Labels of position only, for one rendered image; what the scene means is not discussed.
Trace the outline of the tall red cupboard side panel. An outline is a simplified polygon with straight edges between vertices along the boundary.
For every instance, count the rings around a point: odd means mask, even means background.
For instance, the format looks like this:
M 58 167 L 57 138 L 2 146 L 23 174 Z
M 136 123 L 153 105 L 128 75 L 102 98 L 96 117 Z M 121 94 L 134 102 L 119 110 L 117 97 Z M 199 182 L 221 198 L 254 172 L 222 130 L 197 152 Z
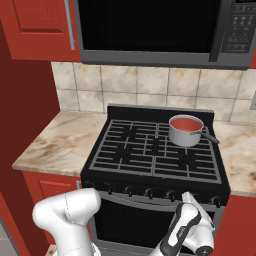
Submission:
M 24 243 L 21 256 L 44 256 L 48 242 L 32 220 L 23 173 L 12 164 L 59 111 L 51 64 L 14 60 L 0 23 L 0 193 Z

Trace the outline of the black oven door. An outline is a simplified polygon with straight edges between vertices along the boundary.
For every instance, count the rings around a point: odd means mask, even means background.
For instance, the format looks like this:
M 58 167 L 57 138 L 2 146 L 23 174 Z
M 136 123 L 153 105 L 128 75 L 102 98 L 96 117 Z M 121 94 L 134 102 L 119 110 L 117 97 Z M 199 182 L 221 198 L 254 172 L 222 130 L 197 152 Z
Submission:
M 92 242 L 102 256 L 148 256 L 168 231 L 172 212 L 103 209 L 90 219 Z

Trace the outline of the red plain base cupboard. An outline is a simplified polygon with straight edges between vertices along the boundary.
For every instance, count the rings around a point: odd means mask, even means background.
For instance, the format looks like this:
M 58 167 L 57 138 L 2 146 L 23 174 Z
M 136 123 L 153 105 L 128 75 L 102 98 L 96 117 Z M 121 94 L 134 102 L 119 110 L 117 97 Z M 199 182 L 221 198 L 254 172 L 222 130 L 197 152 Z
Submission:
M 230 196 L 211 256 L 256 256 L 256 198 Z

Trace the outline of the red marinara sauce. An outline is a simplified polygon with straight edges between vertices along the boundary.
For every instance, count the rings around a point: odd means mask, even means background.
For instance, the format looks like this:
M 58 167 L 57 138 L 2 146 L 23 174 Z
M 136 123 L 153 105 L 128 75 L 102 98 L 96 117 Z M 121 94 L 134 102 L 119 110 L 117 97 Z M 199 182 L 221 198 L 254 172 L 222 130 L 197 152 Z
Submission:
M 191 118 L 176 118 L 170 122 L 170 125 L 177 130 L 186 132 L 195 132 L 202 128 L 199 121 Z

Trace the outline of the red wall cupboard door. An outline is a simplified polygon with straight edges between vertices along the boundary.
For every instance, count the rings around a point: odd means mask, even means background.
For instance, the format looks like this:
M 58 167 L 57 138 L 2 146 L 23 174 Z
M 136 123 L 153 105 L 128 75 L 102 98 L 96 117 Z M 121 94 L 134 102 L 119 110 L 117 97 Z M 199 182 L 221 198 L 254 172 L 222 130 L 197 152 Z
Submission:
M 79 62 L 74 0 L 70 0 L 70 11 L 74 51 L 70 48 L 64 0 L 0 0 L 0 21 L 12 58 Z

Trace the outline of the red base cupboard door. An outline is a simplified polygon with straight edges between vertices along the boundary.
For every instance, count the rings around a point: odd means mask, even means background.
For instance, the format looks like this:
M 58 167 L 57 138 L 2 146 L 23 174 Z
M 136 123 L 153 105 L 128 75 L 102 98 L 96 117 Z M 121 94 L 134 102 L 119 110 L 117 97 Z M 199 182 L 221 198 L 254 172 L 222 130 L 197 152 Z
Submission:
M 34 204 L 55 195 L 77 189 L 79 177 L 23 171 L 23 176 Z

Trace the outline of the black gas stove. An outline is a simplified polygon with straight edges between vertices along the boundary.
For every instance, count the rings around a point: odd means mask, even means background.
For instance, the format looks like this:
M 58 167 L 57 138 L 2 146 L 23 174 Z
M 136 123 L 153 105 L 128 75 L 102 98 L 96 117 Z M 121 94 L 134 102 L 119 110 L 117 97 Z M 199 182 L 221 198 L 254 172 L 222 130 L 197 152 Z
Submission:
M 213 135 L 212 110 L 132 106 L 110 104 L 107 120 L 81 171 L 82 186 L 93 182 L 98 192 L 127 194 L 134 186 L 135 196 L 146 196 L 155 189 L 155 197 L 168 199 L 168 191 L 190 192 L 219 226 L 225 211 L 230 186 L 217 144 L 206 138 L 190 148 L 174 145 L 169 140 L 169 120 L 179 114 L 192 115 L 204 123 L 203 132 Z M 211 199 L 219 196 L 217 208 Z

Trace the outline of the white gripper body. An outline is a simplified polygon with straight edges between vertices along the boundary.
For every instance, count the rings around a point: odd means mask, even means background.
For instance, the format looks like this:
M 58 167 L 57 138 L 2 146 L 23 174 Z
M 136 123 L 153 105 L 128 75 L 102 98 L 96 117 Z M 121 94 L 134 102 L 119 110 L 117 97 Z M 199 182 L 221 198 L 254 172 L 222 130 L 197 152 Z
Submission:
M 196 199 L 193 197 L 193 195 L 190 192 L 183 193 L 182 200 L 184 203 L 193 204 L 201 214 L 201 220 L 197 224 L 197 227 L 195 228 L 194 232 L 198 233 L 200 238 L 212 237 L 215 227 L 208 213 L 196 201 Z

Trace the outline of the grey and black microwave oven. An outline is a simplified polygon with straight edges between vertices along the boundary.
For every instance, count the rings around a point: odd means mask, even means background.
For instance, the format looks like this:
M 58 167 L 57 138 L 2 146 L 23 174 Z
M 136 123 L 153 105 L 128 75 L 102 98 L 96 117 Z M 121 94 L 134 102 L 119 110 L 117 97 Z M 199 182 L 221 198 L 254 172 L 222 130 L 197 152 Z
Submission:
M 84 64 L 246 70 L 256 47 L 256 0 L 230 0 L 210 62 L 221 0 L 74 0 Z

